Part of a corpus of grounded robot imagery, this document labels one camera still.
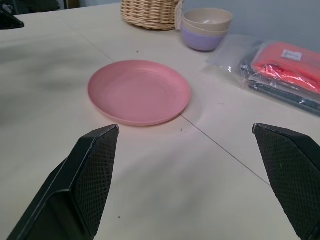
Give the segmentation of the pink plastic plate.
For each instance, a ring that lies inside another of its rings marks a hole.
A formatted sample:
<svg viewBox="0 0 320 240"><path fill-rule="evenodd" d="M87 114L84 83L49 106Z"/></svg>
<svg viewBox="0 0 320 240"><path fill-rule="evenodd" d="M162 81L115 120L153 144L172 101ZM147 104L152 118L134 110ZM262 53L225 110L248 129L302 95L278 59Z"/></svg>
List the pink plastic plate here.
<svg viewBox="0 0 320 240"><path fill-rule="evenodd" d="M87 87L92 104L108 118L130 126L154 126L176 118L191 89L174 69L147 60L124 60L98 70Z"/></svg>

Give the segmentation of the orange packaged cloth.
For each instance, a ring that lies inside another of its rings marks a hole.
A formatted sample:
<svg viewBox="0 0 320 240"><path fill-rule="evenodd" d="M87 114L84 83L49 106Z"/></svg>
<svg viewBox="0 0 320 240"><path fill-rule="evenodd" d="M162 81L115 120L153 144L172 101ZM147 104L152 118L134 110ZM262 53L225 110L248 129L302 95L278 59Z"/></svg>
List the orange packaged cloth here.
<svg viewBox="0 0 320 240"><path fill-rule="evenodd" d="M320 53L285 42L265 44L251 63L264 77L320 94Z"/></svg>

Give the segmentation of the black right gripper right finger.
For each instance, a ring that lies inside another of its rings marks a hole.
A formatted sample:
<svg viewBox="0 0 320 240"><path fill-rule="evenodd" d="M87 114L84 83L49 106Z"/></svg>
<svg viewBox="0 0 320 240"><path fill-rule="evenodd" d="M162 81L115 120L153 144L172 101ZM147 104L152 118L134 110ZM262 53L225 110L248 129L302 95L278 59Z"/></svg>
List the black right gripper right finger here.
<svg viewBox="0 0 320 240"><path fill-rule="evenodd" d="M320 145L262 123L252 127L270 186L300 240L320 240Z"/></svg>

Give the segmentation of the beige plastic bowl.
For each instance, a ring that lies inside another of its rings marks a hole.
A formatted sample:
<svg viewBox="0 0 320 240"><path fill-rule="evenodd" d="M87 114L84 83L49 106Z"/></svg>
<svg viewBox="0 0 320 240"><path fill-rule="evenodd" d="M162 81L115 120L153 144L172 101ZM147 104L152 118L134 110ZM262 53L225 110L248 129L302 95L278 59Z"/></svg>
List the beige plastic bowl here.
<svg viewBox="0 0 320 240"><path fill-rule="evenodd" d="M214 32L226 31L233 20L229 11L219 8L195 8L186 11L182 16L187 23Z"/></svg>
<svg viewBox="0 0 320 240"><path fill-rule="evenodd" d="M224 30L224 31L205 30L205 29L193 26L185 21L181 23L181 28L184 28L194 34L208 36L208 37L219 37L219 36L225 35L228 32L228 30Z"/></svg>

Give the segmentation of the clear plastic bag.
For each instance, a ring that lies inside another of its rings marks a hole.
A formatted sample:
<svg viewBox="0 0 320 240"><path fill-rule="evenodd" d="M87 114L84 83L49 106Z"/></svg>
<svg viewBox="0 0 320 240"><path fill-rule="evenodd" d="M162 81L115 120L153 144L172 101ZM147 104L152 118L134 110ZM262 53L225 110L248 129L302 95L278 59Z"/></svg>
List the clear plastic bag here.
<svg viewBox="0 0 320 240"><path fill-rule="evenodd" d="M262 77L252 63L265 45L265 41L245 35L227 35L206 63L223 71L223 75L231 78L231 83L247 88L251 84L261 83Z"/></svg>

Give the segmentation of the purple plastic bowl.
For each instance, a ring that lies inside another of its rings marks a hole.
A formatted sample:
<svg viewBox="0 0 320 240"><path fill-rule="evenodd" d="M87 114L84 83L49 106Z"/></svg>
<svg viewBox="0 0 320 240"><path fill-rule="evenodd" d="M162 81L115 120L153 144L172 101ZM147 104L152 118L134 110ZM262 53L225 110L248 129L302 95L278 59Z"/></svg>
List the purple plastic bowl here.
<svg viewBox="0 0 320 240"><path fill-rule="evenodd" d="M193 33L184 27L180 29L183 42L191 49L201 52L214 51L224 40L225 34L221 36L206 36Z"/></svg>

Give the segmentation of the woven wicker basket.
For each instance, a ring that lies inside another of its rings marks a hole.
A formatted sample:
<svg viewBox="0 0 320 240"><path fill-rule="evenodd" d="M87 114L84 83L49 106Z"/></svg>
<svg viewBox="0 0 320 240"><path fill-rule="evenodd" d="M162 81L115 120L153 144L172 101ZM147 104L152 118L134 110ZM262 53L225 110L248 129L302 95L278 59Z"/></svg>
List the woven wicker basket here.
<svg viewBox="0 0 320 240"><path fill-rule="evenodd" d="M181 26L184 0L121 0L120 13L130 25L171 31Z"/></svg>

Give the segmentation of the black object at table edge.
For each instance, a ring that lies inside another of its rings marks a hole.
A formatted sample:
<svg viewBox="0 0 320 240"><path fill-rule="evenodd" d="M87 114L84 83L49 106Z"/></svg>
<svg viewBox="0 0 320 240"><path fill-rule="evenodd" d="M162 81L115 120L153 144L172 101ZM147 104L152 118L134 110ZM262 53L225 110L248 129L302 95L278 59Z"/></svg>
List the black object at table edge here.
<svg viewBox="0 0 320 240"><path fill-rule="evenodd" d="M0 3L0 30L12 30L24 28L25 24L9 13Z"/></svg>

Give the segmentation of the dark packaged cloth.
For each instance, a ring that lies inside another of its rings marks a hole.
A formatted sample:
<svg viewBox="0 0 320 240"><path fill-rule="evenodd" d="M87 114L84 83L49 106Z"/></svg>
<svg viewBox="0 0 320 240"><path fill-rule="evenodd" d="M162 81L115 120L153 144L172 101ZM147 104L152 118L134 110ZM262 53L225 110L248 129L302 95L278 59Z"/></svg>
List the dark packaged cloth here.
<svg viewBox="0 0 320 240"><path fill-rule="evenodd" d="M263 80L262 82L250 84L248 87L320 117L319 93L278 79L265 77L262 74L260 76Z"/></svg>

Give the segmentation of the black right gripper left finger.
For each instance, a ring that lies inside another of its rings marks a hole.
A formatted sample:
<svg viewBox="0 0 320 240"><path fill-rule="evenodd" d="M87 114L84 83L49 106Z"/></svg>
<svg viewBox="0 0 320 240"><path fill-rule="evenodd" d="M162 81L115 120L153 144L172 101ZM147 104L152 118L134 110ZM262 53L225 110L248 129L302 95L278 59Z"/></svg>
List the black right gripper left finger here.
<svg viewBox="0 0 320 240"><path fill-rule="evenodd" d="M82 136L6 240L94 240L109 195L119 126Z"/></svg>

